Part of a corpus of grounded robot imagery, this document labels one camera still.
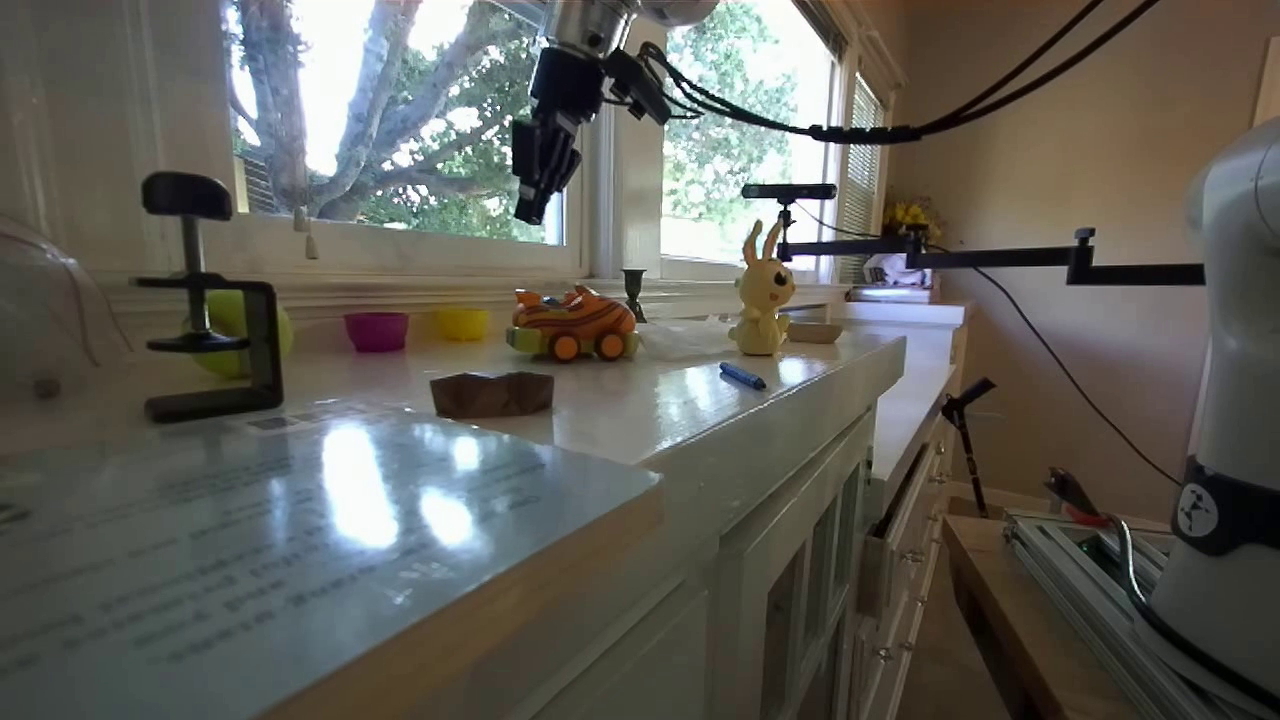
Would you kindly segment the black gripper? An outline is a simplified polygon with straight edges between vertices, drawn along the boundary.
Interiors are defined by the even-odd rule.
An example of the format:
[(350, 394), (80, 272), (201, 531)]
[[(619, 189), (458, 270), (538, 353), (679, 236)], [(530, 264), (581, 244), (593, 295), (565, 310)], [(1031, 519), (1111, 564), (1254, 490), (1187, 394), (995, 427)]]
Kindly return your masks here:
[(582, 56), (545, 49), (530, 77), (530, 114), (510, 119), (515, 222), (545, 225), (548, 191), (565, 191), (581, 169), (576, 131), (615, 101), (635, 119), (669, 126), (664, 86), (628, 52)]

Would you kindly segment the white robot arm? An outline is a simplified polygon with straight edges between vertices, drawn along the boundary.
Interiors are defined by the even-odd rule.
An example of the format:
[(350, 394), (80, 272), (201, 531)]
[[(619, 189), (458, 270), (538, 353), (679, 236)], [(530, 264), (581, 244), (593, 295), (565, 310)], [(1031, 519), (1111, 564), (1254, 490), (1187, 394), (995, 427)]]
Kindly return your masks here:
[[(538, 36), (530, 114), (510, 126), (515, 216), (538, 225), (573, 179), (576, 127), (615, 86), (656, 126), (669, 119), (660, 79), (624, 52), (635, 15), (697, 24), (714, 0), (507, 0)], [(1139, 626), (1169, 649), (1169, 668), (1217, 685), (1237, 704), (1280, 698), (1280, 126), (1254, 126), (1193, 185), (1187, 222), (1199, 264), (1094, 270), (1089, 244), (916, 256), (921, 270), (1062, 264), (1070, 286), (1199, 286), (1208, 295), (1208, 365), (1181, 496), (1174, 549), (1153, 591), (1126, 587)]]

